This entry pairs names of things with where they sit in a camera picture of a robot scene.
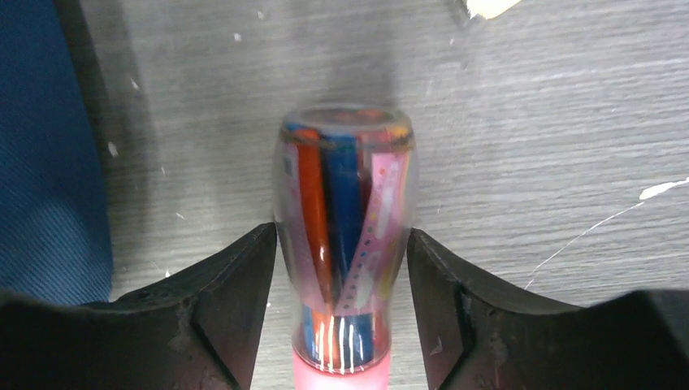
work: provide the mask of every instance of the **clear glass bottle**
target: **clear glass bottle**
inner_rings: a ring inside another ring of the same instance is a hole
[[[308,366],[354,374],[388,357],[417,164],[410,120],[398,110],[328,104],[285,116],[273,210],[298,297],[292,345]]]

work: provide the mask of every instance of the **white object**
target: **white object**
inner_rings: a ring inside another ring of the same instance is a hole
[[[655,197],[657,195],[664,193],[668,189],[673,189],[673,188],[677,187],[678,185],[684,185],[687,183],[689,183],[689,177],[687,177],[685,180],[681,180],[681,181],[670,181],[668,183],[654,185],[654,186],[646,188],[644,191],[642,191],[641,195],[639,195],[639,200],[645,201],[646,199],[650,199],[652,197]]]
[[[485,19],[493,19],[514,7],[519,0],[466,0],[469,13],[481,15]]]

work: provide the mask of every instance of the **black robot gripper finger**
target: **black robot gripper finger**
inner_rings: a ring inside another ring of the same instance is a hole
[[[275,264],[273,223],[112,303],[0,293],[0,388],[248,389]]]
[[[416,229],[407,258],[431,390],[689,388],[689,292],[580,308],[514,286]]]

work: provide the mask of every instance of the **blue pencil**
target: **blue pencil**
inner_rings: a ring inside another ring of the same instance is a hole
[[[321,363],[319,359],[318,347],[316,346],[316,331],[314,328],[313,312],[307,305],[301,307],[301,326],[304,335],[304,347],[309,354],[312,362]]]
[[[333,261],[340,269],[341,283],[347,279],[362,234],[364,210],[359,183],[357,138],[355,136],[329,136],[337,148],[324,153],[327,176],[330,181],[330,208],[332,218],[331,248]],[[372,318],[370,314],[344,318],[345,368],[360,366],[373,359]],[[350,349],[350,338],[353,350]]]

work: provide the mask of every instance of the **pencil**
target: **pencil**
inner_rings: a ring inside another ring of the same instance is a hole
[[[359,183],[359,156],[355,136],[332,136],[335,149],[325,153],[327,175],[330,181],[332,255],[340,268],[341,283],[347,279],[349,269],[362,233],[363,207]],[[353,369],[373,358],[371,315],[361,314],[342,318],[340,353],[344,368]]]
[[[319,139],[318,132],[312,129],[298,129],[295,134],[309,140]],[[320,151],[317,145],[298,144],[297,152],[306,239],[309,241],[318,285],[327,309],[327,313],[319,313],[315,310],[305,312],[305,316],[310,316],[312,323],[312,329],[305,328],[304,330],[304,332],[312,332],[308,336],[305,335],[308,337],[305,341],[314,338],[312,356],[317,358],[321,366],[327,366],[332,370],[339,368],[340,349],[335,339],[335,319],[332,316],[335,297],[332,287],[332,260],[328,243]]]

